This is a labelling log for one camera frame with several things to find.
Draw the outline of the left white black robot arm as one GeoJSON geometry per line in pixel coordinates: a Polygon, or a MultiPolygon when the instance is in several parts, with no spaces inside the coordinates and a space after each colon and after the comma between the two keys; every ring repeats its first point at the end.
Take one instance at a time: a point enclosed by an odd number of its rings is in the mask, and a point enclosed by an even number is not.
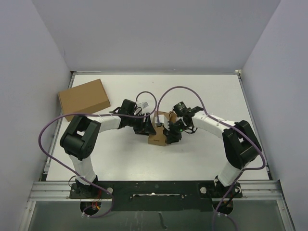
{"type": "Polygon", "coordinates": [[[149,113],[143,107],[125,99],[120,107],[110,112],[109,116],[75,115],[60,139],[60,146],[69,155],[75,171],[79,174],[76,183],[87,198],[97,194],[97,175],[90,155],[94,150],[99,133],[132,127],[136,134],[155,135],[149,113]]]}

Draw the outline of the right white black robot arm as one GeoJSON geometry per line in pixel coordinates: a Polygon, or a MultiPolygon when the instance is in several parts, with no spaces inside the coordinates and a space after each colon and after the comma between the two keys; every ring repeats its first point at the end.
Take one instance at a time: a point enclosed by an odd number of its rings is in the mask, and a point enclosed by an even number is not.
{"type": "Polygon", "coordinates": [[[252,127],[245,120],[234,122],[207,114],[199,106],[188,108],[184,102],[176,104],[173,112],[178,120],[169,122],[163,130],[166,144],[179,142],[182,132],[189,129],[192,132],[202,129],[223,140],[227,162],[214,179],[214,191],[218,196],[226,196],[241,171],[261,152],[252,127]]]}

